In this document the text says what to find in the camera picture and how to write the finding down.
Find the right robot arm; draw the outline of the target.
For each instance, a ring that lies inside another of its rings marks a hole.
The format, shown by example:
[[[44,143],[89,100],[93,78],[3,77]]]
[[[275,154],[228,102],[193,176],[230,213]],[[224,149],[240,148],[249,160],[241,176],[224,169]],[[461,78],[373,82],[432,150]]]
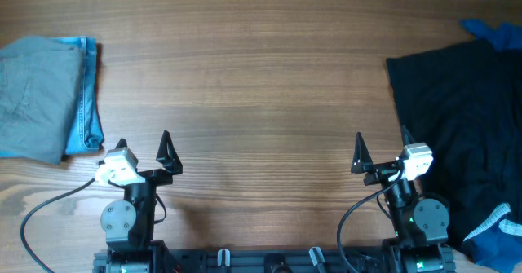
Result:
[[[395,236],[379,248],[357,249],[344,257],[353,261],[349,269],[359,272],[454,272],[453,251],[446,245],[449,205],[441,196],[418,193],[414,185],[431,166],[432,150],[415,142],[406,128],[402,135],[402,153],[375,164],[362,134],[356,134],[351,172],[363,174],[366,186],[381,186],[373,198],[384,197]]]

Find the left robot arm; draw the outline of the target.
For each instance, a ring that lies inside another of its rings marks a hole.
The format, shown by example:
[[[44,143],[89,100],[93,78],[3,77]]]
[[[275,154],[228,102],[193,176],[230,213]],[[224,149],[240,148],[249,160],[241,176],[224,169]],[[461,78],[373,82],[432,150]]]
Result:
[[[120,139],[99,163],[95,181],[119,187],[124,195],[121,200],[108,204],[100,216],[108,249],[95,255],[94,273],[182,271],[165,242],[153,239],[154,226],[161,222],[155,219],[155,208],[164,205],[157,188],[171,185],[173,177],[183,173],[167,130],[162,134],[156,161],[161,164],[160,168],[139,171],[138,159],[126,140]]]

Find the black shorts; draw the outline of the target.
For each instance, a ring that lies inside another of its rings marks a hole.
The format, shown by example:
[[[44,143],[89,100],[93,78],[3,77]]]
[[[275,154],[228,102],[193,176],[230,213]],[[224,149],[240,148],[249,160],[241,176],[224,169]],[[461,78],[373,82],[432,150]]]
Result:
[[[389,58],[400,124],[433,151],[425,191],[450,205],[457,248],[500,204],[521,221],[521,51],[485,40]]]

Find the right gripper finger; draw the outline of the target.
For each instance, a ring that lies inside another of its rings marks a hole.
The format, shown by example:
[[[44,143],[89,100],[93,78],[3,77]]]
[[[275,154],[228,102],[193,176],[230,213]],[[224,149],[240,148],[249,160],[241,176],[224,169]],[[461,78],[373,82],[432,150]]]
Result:
[[[361,132],[357,132],[351,172],[353,174],[368,173],[373,169],[373,166],[374,163],[372,161],[371,155],[369,154],[369,150],[366,147],[362,134]]]
[[[402,142],[403,142],[404,146],[416,143],[415,138],[409,132],[409,130],[406,128],[405,125],[403,125],[400,128],[400,132],[401,132],[401,138],[402,138]]]

